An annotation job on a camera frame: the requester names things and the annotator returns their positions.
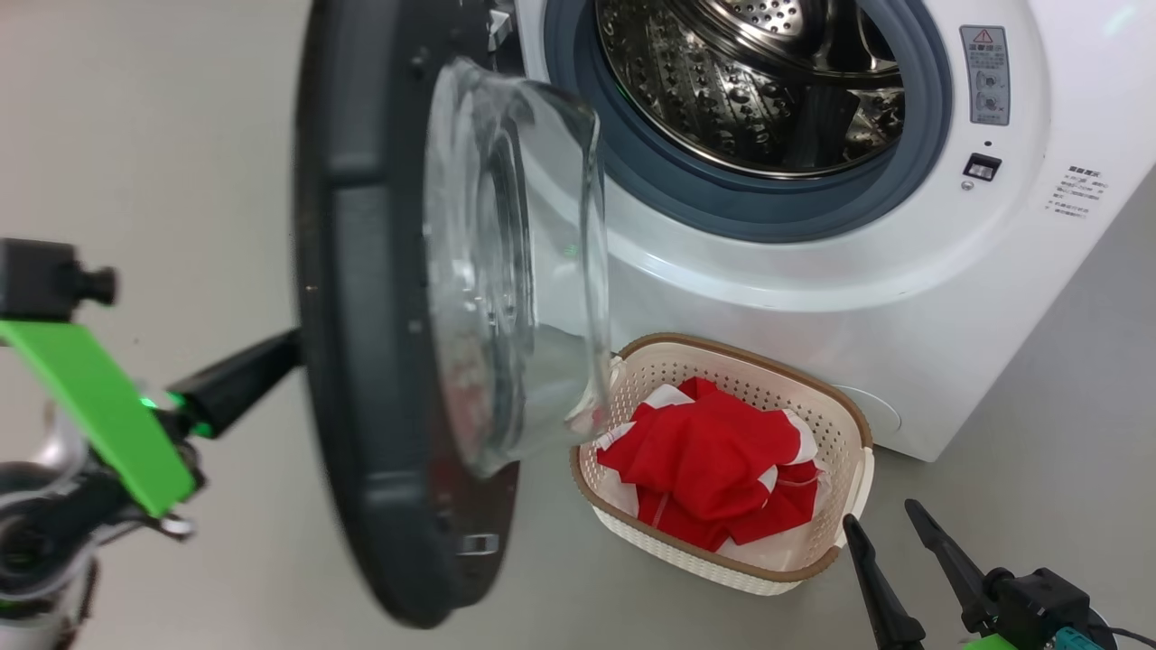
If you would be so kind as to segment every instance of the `laundry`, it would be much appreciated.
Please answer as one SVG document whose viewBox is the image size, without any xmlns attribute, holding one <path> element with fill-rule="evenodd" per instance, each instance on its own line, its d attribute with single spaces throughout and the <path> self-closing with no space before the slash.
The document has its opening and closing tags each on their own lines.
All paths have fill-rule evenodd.
<svg viewBox="0 0 1156 650">
<path fill-rule="evenodd" d="M 794 412 L 758 411 L 702 378 L 660 386 L 595 444 L 637 490 L 639 520 L 711 552 L 810 522 L 823 477 Z"/>
</svg>

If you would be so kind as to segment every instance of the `open washing machine door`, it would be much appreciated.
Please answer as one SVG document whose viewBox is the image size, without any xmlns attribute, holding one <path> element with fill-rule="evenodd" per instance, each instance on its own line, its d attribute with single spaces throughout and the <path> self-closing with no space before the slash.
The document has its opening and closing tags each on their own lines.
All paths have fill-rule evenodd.
<svg viewBox="0 0 1156 650">
<path fill-rule="evenodd" d="M 480 0 L 331 0 L 296 135 L 302 346 L 349 545 L 380 604 L 433 627 L 506 548 L 517 460 L 607 413 L 598 119 L 490 73 Z M 531 212 L 524 158 L 579 198 Z"/>
</svg>

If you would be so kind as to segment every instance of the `washing machine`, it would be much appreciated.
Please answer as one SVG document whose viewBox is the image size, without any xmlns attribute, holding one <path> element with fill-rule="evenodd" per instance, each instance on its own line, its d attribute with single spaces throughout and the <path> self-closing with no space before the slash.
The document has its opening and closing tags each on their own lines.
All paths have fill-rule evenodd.
<svg viewBox="0 0 1156 650">
<path fill-rule="evenodd" d="M 302 349 L 378 601 L 481 599 L 516 461 L 601 430 L 645 334 L 799 368 L 935 460 L 1151 168 L 1154 28 L 1131 0 L 317 2 Z"/>
</svg>

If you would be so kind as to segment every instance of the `beige basket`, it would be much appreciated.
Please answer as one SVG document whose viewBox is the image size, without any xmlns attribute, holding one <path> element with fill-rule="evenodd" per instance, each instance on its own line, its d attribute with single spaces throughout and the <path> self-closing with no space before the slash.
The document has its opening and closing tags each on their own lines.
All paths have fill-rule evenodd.
<svg viewBox="0 0 1156 650">
<path fill-rule="evenodd" d="M 598 464 L 593 443 L 584 444 L 571 455 L 571 471 L 606 527 L 675 567 L 757 596 L 790 591 L 835 562 L 846 544 L 843 516 L 862 515 L 875 473 L 870 430 L 854 402 L 817 379 L 761 356 L 681 334 L 639 339 L 622 350 L 622 357 L 613 378 L 612 429 L 629 421 L 658 386 L 705 377 L 756 408 L 792 408 L 806 420 L 815 433 L 818 458 L 830 471 L 831 492 L 809 524 L 768 538 L 783 547 L 768 555 L 766 566 L 756 567 L 691 546 L 612 505 L 609 495 L 600 494 L 607 468 Z"/>
</svg>

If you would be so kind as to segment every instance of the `floor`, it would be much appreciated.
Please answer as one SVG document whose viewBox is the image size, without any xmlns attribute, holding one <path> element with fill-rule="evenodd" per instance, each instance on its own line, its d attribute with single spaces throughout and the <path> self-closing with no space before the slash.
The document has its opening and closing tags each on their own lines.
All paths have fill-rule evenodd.
<svg viewBox="0 0 1156 650">
<path fill-rule="evenodd" d="M 8 0 L 0 8 L 6 235 L 82 244 L 124 291 L 83 320 L 163 385 L 291 326 L 288 133 L 305 5 Z M 902 502 L 921 500 L 983 568 L 1048 567 L 1151 634 L 1156 584 L 1156 180 L 1136 194 L 933 465 L 880 452 L 865 525 L 928 647 L 965 642 Z M 5 458 L 37 442 L 43 393 L 0 356 Z M 202 445 L 210 488 L 180 546 L 108 548 L 84 650 L 156 648 L 869 648 L 852 567 L 762 599 L 607 533 L 564 453 L 527 463 L 492 596 L 444 627 L 392 623 L 358 583 L 296 377 Z"/>
</svg>

